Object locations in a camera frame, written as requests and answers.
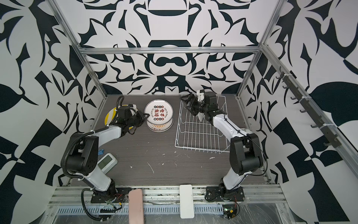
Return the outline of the yellow white striped plate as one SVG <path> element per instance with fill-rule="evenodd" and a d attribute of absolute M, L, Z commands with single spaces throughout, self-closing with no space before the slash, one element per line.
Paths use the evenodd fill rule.
<path fill-rule="evenodd" d="M 133 126 L 129 126 L 129 119 L 138 111 L 136 105 L 119 105 L 117 108 L 111 109 L 104 120 L 105 125 L 119 125 L 122 130 L 131 130 Z"/>

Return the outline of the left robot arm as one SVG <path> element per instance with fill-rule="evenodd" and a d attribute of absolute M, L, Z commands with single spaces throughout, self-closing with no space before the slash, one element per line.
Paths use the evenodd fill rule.
<path fill-rule="evenodd" d="M 136 105 L 121 105 L 104 128 L 73 134 L 61 160 L 63 174 L 83 180 L 95 191 L 106 192 L 114 188 L 114 181 L 98 166 L 98 149 L 127 133 L 134 134 L 148 117 L 149 114 L 138 110 Z"/>

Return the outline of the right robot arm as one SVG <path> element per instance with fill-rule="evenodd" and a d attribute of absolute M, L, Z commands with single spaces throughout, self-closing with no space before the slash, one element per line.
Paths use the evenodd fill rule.
<path fill-rule="evenodd" d="M 219 108 L 216 94 L 199 91 L 182 96 L 185 108 L 200 121 L 208 121 L 230 141 L 230 170 L 220 185 L 222 192 L 230 192 L 240 187 L 244 179 L 260 169 L 264 157 L 259 146 L 258 136 L 239 128 L 230 120 L 227 113 Z"/>

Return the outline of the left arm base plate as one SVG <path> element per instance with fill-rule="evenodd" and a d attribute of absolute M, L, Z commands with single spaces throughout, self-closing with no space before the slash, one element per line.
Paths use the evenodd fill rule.
<path fill-rule="evenodd" d="M 112 193 L 96 191 L 92 194 L 91 203 L 106 203 L 111 200 L 113 203 L 123 203 L 127 201 L 128 194 L 132 190 L 130 187 L 116 188 Z"/>

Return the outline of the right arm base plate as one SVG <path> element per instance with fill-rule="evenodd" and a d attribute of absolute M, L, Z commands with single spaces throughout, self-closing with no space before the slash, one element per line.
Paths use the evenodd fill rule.
<path fill-rule="evenodd" d="M 225 202 L 225 201 L 237 201 L 243 202 L 245 200 L 245 194 L 242 187 L 236 189 L 227 190 L 224 185 L 206 187 L 206 193 L 204 196 L 208 202 Z"/>

